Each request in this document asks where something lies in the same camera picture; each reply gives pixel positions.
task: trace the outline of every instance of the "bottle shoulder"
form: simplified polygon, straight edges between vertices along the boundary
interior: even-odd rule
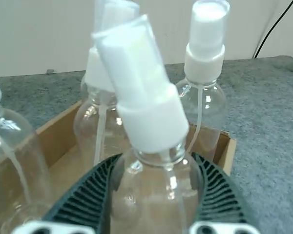
[[[187,79],[183,79],[176,84],[179,97],[182,102],[193,102],[197,104],[198,102],[198,88],[191,85]],[[204,86],[202,90],[203,103],[208,103],[209,105],[216,104],[226,105],[226,96],[219,84]]]
[[[0,136],[11,147],[28,137],[37,138],[35,129],[22,115],[5,108],[0,113]]]
[[[100,106],[87,100],[80,106],[75,115],[74,132],[78,134],[80,131],[87,131],[96,134],[100,118],[101,121],[104,120],[105,130],[108,129],[109,132],[124,131],[122,119],[115,106],[105,106],[100,110]]]

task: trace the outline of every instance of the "clear plastic bottle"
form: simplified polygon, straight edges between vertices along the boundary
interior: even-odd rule
[[[132,145],[111,174],[105,232],[186,234],[201,198],[201,171],[185,151],[188,121],[148,18],[94,38]]]
[[[138,16],[139,5],[126,0],[98,0],[95,32],[106,30]],[[89,50],[88,65],[81,86],[86,101],[74,120],[74,132],[89,170],[100,161],[130,148],[122,119],[116,111],[115,91],[96,46]]]
[[[21,115],[0,105],[0,234],[39,219],[50,209],[51,195],[50,174],[35,130]]]
[[[103,96],[108,97],[104,103]],[[75,116],[74,132],[86,171],[130,148],[116,101],[115,93],[89,87],[88,98]]]
[[[229,9],[225,0],[200,0],[193,5],[186,77],[176,84],[187,119],[196,125],[188,152],[192,152],[195,143],[199,146],[196,152],[211,161],[226,113],[226,97],[217,79],[224,60]]]

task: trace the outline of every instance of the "transparent bottle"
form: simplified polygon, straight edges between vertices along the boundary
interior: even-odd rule
[[[130,148],[122,119],[116,111],[115,93],[91,87],[88,90],[88,99],[81,105],[74,120],[74,132],[86,171]],[[104,104],[102,96],[108,97]]]
[[[176,84],[188,121],[196,125],[188,152],[213,161],[224,124],[226,98],[217,84],[224,61],[226,0],[199,0],[192,7],[186,78]]]
[[[95,30],[104,31],[138,16],[140,6],[127,0],[96,0]],[[130,147],[122,119],[116,111],[116,97],[98,50],[88,53],[86,74],[81,83],[83,99],[74,120],[74,131],[85,169],[123,153]]]
[[[169,149],[169,160],[132,149],[112,171],[110,233],[185,233],[196,217],[202,188],[200,169],[183,143]]]
[[[40,219],[51,199],[50,174],[35,130],[0,106],[0,234]]]
[[[94,39],[132,145],[111,173],[111,222],[105,233],[186,234],[200,203],[201,171],[185,151],[189,124],[148,18],[141,16]]]
[[[195,126],[198,115],[202,116],[195,142],[196,149],[198,149],[196,152],[213,161],[226,117],[226,96],[216,80],[198,85],[184,78],[176,84],[176,87],[189,123]],[[198,97],[199,89],[202,90],[201,97]]]

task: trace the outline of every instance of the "gray felt surface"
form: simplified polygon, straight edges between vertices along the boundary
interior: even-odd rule
[[[177,82],[183,65],[167,73]],[[2,104],[38,128],[80,99],[83,74],[0,78]],[[228,101],[224,130],[238,141],[231,177],[263,234],[293,234],[293,58],[226,61],[219,83]]]

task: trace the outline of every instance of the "plastic tube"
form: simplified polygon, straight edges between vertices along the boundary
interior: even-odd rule
[[[5,143],[3,138],[0,135],[0,142],[1,142],[1,148],[3,152],[6,154],[6,156],[11,160],[13,163],[17,173],[19,174],[21,185],[24,190],[24,195],[25,195],[25,200],[27,204],[31,204],[31,197],[29,195],[29,188],[28,188],[28,183],[24,174],[24,171],[20,165],[20,163],[17,161],[14,150],[8,146],[8,144]]]
[[[192,150],[192,147],[195,144],[195,141],[197,140],[197,137],[199,135],[200,132],[200,128],[201,128],[201,122],[202,122],[202,97],[203,97],[203,85],[199,85],[197,88],[197,121],[196,121],[196,129],[193,135],[193,138],[191,140],[191,143],[187,149],[187,152],[190,153]]]
[[[102,156],[104,155],[106,111],[107,106],[105,104],[99,106],[99,121],[93,166],[97,165],[103,159]]]
[[[188,228],[187,228],[187,213],[186,213],[186,208],[185,208],[185,204],[183,201],[183,197],[181,194],[181,191],[178,187],[178,183],[176,183],[176,186],[173,186],[171,183],[171,178],[176,178],[176,175],[173,171],[173,164],[170,160],[170,156],[169,156],[169,150],[166,151],[162,151],[160,153],[162,159],[164,162],[169,162],[169,164],[165,167],[165,171],[166,171],[166,175],[167,175],[167,181],[168,184],[170,185],[171,189],[174,191],[174,193],[176,194],[176,197],[178,198],[177,202],[178,202],[178,206],[179,206],[179,210],[180,210],[180,219],[181,219],[181,233],[182,234],[187,234],[188,233]]]

